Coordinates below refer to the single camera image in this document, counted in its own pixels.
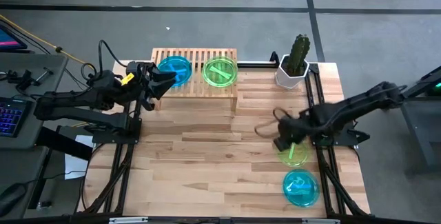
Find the petri dish lid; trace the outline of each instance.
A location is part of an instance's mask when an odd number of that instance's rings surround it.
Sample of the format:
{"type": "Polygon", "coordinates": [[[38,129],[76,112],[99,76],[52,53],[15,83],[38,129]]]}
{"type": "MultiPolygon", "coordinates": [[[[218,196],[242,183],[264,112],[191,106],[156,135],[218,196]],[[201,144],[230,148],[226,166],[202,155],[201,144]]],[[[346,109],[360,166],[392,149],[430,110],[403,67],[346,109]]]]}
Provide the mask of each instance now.
{"type": "Polygon", "coordinates": [[[172,87],[178,87],[187,83],[192,75],[191,63],[181,56],[170,56],[164,59],[159,63],[158,69],[161,72],[176,72],[176,83],[172,87]]]}
{"type": "Polygon", "coordinates": [[[237,79],[236,62],[227,57],[214,57],[204,64],[204,80],[215,87],[227,87],[237,79]]]}
{"type": "Polygon", "coordinates": [[[291,149],[286,149],[285,151],[279,152],[278,158],[284,163],[285,165],[291,166],[291,167],[299,167],[306,163],[308,159],[309,149],[306,146],[305,142],[303,141],[300,144],[292,143],[292,156],[291,149]]]}
{"type": "Polygon", "coordinates": [[[311,172],[303,169],[288,172],[282,187],[288,201],[298,207],[312,206],[320,195],[317,179],[311,172]]]}

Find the gray floor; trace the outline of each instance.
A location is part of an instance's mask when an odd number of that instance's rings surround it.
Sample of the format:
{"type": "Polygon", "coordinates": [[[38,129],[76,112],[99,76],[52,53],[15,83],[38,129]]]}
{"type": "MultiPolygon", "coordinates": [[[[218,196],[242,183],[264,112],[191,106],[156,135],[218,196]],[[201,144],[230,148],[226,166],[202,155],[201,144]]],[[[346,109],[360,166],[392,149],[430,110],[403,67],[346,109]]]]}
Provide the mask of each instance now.
{"type": "MultiPolygon", "coordinates": [[[[1,0],[116,6],[216,6],[305,8],[306,0],[1,0]]],[[[314,0],[317,8],[441,8],[438,0],[314,0]]],[[[312,36],[308,14],[201,12],[50,12],[2,10],[29,31],[85,61],[97,62],[96,46],[105,39],[122,59],[145,59],[153,47],[234,47],[239,59],[266,61],[280,54],[299,33],[312,36]]],[[[387,80],[408,84],[440,65],[440,15],[318,14],[327,62],[338,64],[343,90],[351,96],[387,80]]],[[[317,61],[315,48],[308,56],[317,61]]],[[[105,56],[104,66],[113,61],[105,56]]],[[[79,65],[68,68],[79,75],[79,65]]],[[[61,88],[76,85],[64,78],[61,88]]],[[[408,178],[420,163],[399,111],[360,118],[358,129],[371,134],[360,146],[367,196],[373,214],[385,218],[441,223],[441,180],[408,178]]]]}

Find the keyboard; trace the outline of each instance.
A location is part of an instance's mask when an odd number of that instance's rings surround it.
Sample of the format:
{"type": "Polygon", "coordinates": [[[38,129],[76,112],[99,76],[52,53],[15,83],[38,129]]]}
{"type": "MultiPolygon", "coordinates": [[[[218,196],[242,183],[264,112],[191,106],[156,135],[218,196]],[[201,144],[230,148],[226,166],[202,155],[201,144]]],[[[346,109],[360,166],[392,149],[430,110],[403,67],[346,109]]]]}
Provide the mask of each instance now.
{"type": "Polygon", "coordinates": [[[0,136],[17,137],[31,101],[0,97],[0,136]]]}

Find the white planter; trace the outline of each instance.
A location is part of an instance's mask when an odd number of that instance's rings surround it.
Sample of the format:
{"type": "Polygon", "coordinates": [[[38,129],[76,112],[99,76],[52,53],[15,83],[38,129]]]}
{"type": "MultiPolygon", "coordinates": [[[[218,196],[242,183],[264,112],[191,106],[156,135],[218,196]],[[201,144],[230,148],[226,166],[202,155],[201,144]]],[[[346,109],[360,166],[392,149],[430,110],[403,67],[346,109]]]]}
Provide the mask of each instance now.
{"type": "Polygon", "coordinates": [[[282,62],[288,56],[289,56],[289,54],[283,55],[282,61],[280,61],[280,65],[277,68],[277,72],[276,72],[275,77],[276,77],[276,84],[277,85],[279,85],[280,87],[283,87],[287,90],[292,90],[294,87],[296,87],[296,85],[298,85],[302,80],[305,79],[305,76],[307,75],[308,70],[309,70],[309,63],[307,61],[305,61],[306,68],[305,68],[305,73],[302,76],[290,77],[282,69],[282,62]]]}

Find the cactus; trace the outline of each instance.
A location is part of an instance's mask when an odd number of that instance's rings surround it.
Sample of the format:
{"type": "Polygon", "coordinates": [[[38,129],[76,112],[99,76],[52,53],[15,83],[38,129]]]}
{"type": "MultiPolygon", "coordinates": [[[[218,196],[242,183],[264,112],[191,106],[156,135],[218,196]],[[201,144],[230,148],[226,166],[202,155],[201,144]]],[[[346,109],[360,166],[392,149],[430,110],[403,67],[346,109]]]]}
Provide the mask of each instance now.
{"type": "Polygon", "coordinates": [[[289,57],[285,58],[288,62],[284,63],[286,65],[284,70],[290,77],[302,76],[303,73],[305,73],[303,71],[303,61],[308,54],[310,45],[311,42],[309,42],[309,38],[306,34],[299,34],[296,37],[289,57]]]}

